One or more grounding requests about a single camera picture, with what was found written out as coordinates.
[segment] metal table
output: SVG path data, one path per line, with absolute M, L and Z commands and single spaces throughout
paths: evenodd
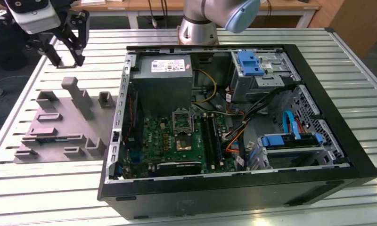
M 323 29 L 251 29 L 238 35 L 218 30 L 218 37 L 221 44 L 297 44 L 377 167 L 377 78 L 338 36 Z M 175 30 L 95 30 L 82 67 L 55 69 L 42 57 L 0 131 L 0 225 L 377 225 L 377 179 L 310 206 L 127 222 L 95 200 L 101 161 L 11 163 L 38 108 L 33 99 L 39 90 L 53 89 L 58 97 L 66 96 L 61 79 L 75 76 L 90 96 L 105 90 L 115 95 L 125 47 L 175 43 Z M 55 42 L 55 48 L 66 54 L 62 44 Z

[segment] yellow wire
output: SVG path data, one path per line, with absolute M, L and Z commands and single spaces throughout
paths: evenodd
M 206 98 L 206 99 L 203 99 L 203 100 L 198 100 L 198 101 L 193 101 L 193 102 L 191 102 L 193 104 L 198 104 L 198 103 L 203 103 L 203 102 L 209 101 L 209 100 L 213 98 L 213 96 L 215 95 L 217 84 L 215 84 L 215 81 L 213 80 L 211 76 L 210 76 L 205 71 L 202 71 L 201 69 L 193 69 L 193 71 L 198 71 L 198 72 L 201 72 L 203 75 L 206 75 L 207 78 L 211 80 L 211 83 L 213 83 L 213 93 L 211 93 L 211 95 L 209 96 L 209 98 Z

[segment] wooden desk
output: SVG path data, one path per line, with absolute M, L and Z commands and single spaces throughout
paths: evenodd
M 183 0 L 166 0 L 169 16 L 182 16 Z M 153 15 L 162 16 L 159 0 L 150 0 Z M 309 3 L 297 0 L 270 0 L 273 16 L 301 16 L 297 28 L 306 28 L 313 18 L 314 12 L 321 8 L 317 0 Z M 105 5 L 77 6 L 74 9 L 83 9 L 90 12 L 90 16 L 127 16 L 131 29 L 138 29 L 138 16 L 149 16 L 147 0 L 125 0 L 123 2 L 109 1 Z M 259 7 L 258 16 L 266 16 L 267 3 Z

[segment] floor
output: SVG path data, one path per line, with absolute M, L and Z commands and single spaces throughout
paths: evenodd
M 149 18 L 139 17 L 139 27 L 141 28 L 151 28 L 151 25 L 149 23 Z M 175 20 L 171 20 L 169 22 L 170 27 L 175 27 L 177 21 L 181 21 L 181 18 L 177 18 Z M 90 22 L 90 28 L 98 29 L 127 29 L 127 20 L 125 17 L 110 17 L 110 19 L 105 19 L 102 17 L 97 17 Z M 18 95 L 22 91 L 22 88 L 26 84 L 27 78 L 23 76 L 29 76 L 34 70 L 35 64 L 39 59 L 39 55 L 34 51 L 25 51 L 23 52 L 27 57 L 27 65 L 18 71 L 6 72 L 0 69 L 0 79 L 10 77 L 10 76 L 19 76 L 14 78 L 9 78 L 0 82 L 0 87 L 6 91 L 6 96 L 3 98 L 0 98 L 0 129 L 5 122 L 6 116 L 10 113 L 11 107 L 17 101 Z M 365 59 L 362 59 L 362 62 L 373 72 L 373 74 L 377 76 L 377 44 L 371 48 L 371 51 L 369 52 Z

